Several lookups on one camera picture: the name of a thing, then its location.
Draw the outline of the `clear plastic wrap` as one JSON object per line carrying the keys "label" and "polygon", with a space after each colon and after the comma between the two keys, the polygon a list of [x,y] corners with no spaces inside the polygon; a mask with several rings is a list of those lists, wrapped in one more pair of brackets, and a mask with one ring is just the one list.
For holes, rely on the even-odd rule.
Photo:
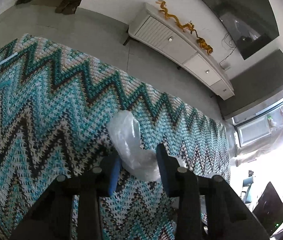
{"label": "clear plastic wrap", "polygon": [[120,156],[123,168],[138,180],[160,180],[156,152],[141,148],[139,122],[130,111],[119,111],[107,124],[114,148]]}

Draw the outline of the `black device green light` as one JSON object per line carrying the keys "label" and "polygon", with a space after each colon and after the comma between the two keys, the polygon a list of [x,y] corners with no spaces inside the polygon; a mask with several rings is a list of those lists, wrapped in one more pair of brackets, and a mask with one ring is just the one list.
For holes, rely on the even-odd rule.
{"label": "black device green light", "polygon": [[271,236],[283,223],[283,198],[269,182],[257,201],[253,214]]}

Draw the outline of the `teal zigzag woven rug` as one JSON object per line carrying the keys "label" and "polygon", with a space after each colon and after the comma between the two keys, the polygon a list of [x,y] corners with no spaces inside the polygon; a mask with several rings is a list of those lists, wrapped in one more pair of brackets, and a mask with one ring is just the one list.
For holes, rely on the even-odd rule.
{"label": "teal zigzag woven rug", "polygon": [[180,98],[42,37],[0,48],[0,239],[56,176],[79,176],[109,154],[106,126],[123,110],[138,120],[142,148],[163,143],[195,174],[230,179],[225,127]]}

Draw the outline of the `dark grey tall cabinet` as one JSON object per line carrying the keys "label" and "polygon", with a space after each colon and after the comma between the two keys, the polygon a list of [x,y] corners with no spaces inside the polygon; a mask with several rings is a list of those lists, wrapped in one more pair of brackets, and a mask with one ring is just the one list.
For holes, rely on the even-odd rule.
{"label": "dark grey tall cabinet", "polygon": [[227,120],[257,106],[283,90],[283,52],[276,50],[231,79],[234,96],[218,100]]}

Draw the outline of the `golden dragon ornament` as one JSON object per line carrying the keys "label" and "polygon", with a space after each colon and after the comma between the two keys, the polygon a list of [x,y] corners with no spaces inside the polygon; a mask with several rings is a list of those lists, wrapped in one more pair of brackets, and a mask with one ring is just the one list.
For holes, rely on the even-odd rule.
{"label": "golden dragon ornament", "polygon": [[164,0],[157,0],[156,4],[160,5],[159,12],[162,12],[164,14],[164,18],[166,20],[173,18],[174,21],[175,21],[175,25],[179,29],[181,29],[184,33],[185,33],[185,29],[190,31],[191,34],[195,33],[195,35],[196,35],[196,42],[199,45],[199,47],[201,49],[205,50],[208,55],[211,55],[213,53],[214,50],[213,50],[212,46],[208,45],[206,43],[205,39],[198,35],[197,30],[195,29],[195,26],[194,26],[194,24],[191,21],[189,21],[186,24],[181,24],[179,18],[176,15],[169,13],[169,11],[168,11],[168,9],[166,7],[166,2]]}

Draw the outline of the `white low TV cabinet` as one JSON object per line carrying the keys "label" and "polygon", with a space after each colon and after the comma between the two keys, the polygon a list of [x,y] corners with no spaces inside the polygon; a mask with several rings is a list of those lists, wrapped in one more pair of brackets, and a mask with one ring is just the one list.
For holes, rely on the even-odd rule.
{"label": "white low TV cabinet", "polygon": [[188,71],[223,100],[235,95],[233,86],[218,62],[196,42],[196,35],[182,31],[174,20],[148,3],[128,28],[129,38],[161,53]]}

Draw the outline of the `dark shoes by door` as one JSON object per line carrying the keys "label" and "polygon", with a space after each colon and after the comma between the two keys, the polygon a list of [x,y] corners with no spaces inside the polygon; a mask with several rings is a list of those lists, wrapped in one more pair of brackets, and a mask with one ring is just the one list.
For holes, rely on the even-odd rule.
{"label": "dark shoes by door", "polygon": [[64,15],[74,14],[80,3],[81,0],[62,0],[62,2],[55,9],[55,13]]}

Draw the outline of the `wall-mounted black television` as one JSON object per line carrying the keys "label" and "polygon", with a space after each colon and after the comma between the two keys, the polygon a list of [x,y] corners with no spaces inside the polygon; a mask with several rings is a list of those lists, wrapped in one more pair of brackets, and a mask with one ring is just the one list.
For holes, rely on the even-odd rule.
{"label": "wall-mounted black television", "polygon": [[279,36],[269,0],[202,0],[219,18],[244,60]]}

